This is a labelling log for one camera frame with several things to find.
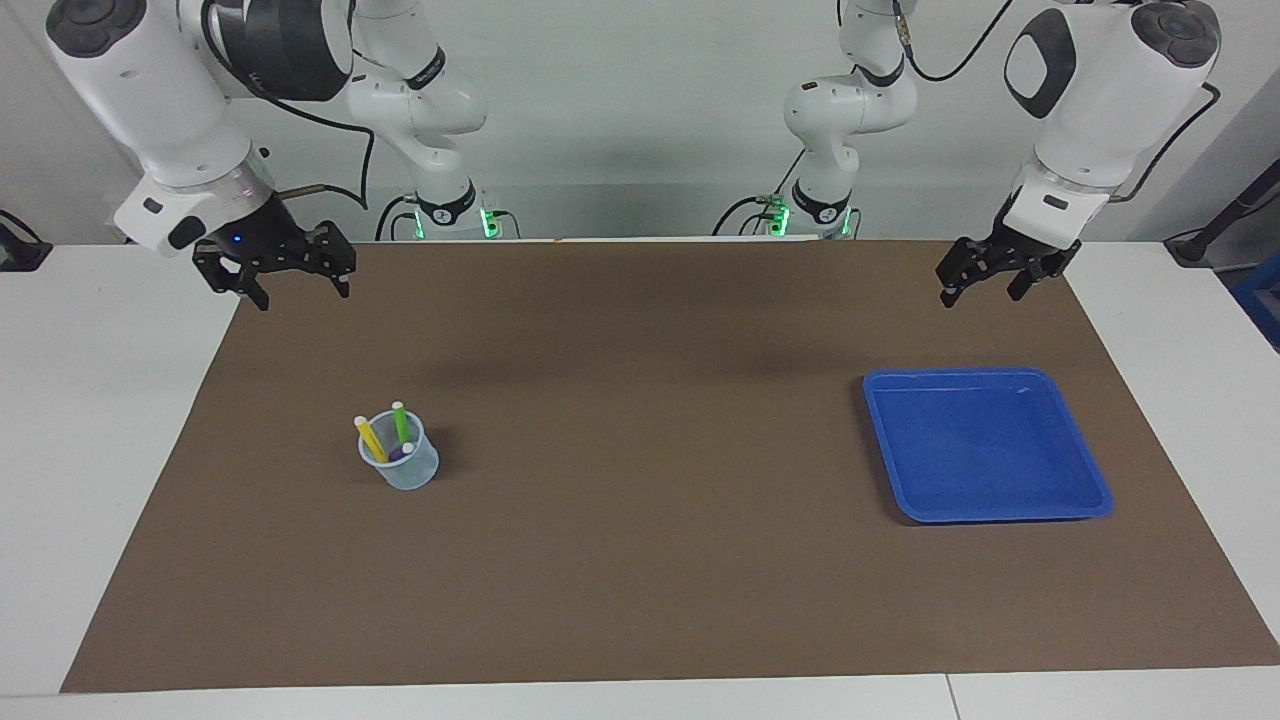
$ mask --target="table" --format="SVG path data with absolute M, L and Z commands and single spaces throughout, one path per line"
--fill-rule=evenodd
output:
M 1068 275 L 1280 634 L 1280 356 L 1212 272 L 1158 245 L 1089 245 Z M 138 247 L 60 247 L 38 273 L 0 275 L 0 717 L 1263 719 L 1280 706 L 1280 667 L 49 697 L 234 305 Z

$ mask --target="blue tray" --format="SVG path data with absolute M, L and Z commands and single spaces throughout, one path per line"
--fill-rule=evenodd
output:
M 863 389 L 893 497 L 913 520 L 1111 512 L 1111 491 L 1062 393 L 1041 370 L 879 370 Z

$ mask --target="translucent plastic cup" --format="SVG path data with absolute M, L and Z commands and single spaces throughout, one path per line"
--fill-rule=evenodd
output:
M 417 489 L 435 477 L 435 471 L 440 469 L 440 455 L 431 446 L 431 441 L 426 438 L 422 420 L 412 413 L 406 413 L 406 415 L 408 415 L 410 434 L 413 436 L 410 441 L 413 443 L 412 454 L 394 462 L 379 462 L 374 460 L 374 455 L 365 446 L 364 439 L 356 441 L 356 448 L 360 451 L 360 457 L 381 473 L 389 486 L 396 489 Z M 396 434 L 394 413 L 388 410 L 370 420 L 369 425 L 387 452 L 401 447 L 399 436 Z

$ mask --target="marker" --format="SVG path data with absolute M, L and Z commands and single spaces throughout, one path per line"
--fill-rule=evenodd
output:
M 396 437 L 402 443 L 412 441 L 413 436 L 408 430 L 408 414 L 404 413 L 404 404 L 398 400 L 392 402 L 392 413 L 396 415 Z
M 390 454 L 390 462 L 399 462 L 401 460 L 413 455 L 413 443 L 406 442 L 404 445 L 397 447 Z
M 383 443 L 378 442 L 378 436 L 374 434 L 374 428 L 369 427 L 369 419 L 364 415 L 357 415 L 356 429 L 360 430 L 360 437 L 364 438 L 365 447 L 369 448 L 369 454 L 374 456 L 374 460 L 379 462 L 388 462 L 387 451 L 383 450 Z

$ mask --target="brown table mat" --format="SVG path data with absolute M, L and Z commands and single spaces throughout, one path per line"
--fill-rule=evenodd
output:
M 1066 283 L 946 311 L 943 251 L 366 246 L 349 301 L 269 278 L 63 689 L 1280 664 Z M 1110 518 L 897 511 L 860 379 L 970 365 L 1057 380 Z M 355 452 L 397 398 L 443 457 L 412 493 Z

